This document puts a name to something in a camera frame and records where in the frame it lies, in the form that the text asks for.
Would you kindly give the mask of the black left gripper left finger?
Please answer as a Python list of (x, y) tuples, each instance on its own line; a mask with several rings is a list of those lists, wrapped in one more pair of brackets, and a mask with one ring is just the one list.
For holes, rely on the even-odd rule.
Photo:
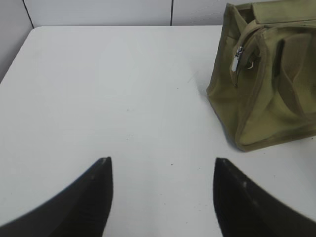
[(98, 159), (52, 199), (1, 226), (2, 237), (101, 237), (112, 206), (112, 159)]

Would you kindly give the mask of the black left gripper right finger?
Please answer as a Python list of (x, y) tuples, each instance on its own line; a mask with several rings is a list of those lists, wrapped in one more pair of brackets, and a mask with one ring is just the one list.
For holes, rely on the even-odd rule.
[(226, 158), (214, 167), (214, 209), (225, 237), (314, 237), (315, 221), (283, 204)]

